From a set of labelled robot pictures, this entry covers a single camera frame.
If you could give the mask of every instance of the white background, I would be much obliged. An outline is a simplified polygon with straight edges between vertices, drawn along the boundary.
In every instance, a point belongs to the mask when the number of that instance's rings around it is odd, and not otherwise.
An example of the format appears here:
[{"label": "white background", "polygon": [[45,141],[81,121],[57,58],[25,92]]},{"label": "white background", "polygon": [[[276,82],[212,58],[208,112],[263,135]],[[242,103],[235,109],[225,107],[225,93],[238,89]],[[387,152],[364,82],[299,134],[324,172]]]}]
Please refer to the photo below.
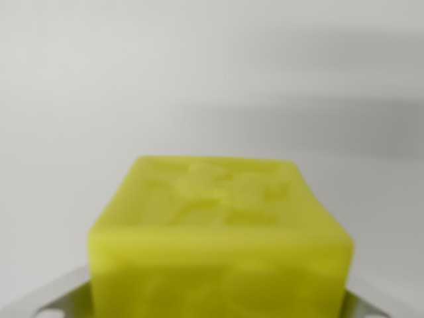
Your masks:
[{"label": "white background", "polygon": [[296,161],[424,311],[424,6],[1,1],[0,307],[85,264],[137,156]]}]

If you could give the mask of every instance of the yellow block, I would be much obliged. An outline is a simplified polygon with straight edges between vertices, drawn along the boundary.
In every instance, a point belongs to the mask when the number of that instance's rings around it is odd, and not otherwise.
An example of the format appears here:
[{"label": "yellow block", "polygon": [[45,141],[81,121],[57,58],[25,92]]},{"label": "yellow block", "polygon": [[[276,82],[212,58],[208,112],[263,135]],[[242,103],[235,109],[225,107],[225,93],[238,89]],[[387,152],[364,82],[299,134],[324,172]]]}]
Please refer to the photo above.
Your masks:
[{"label": "yellow block", "polygon": [[89,235],[97,318],[337,318],[353,243],[295,164],[141,157]]}]

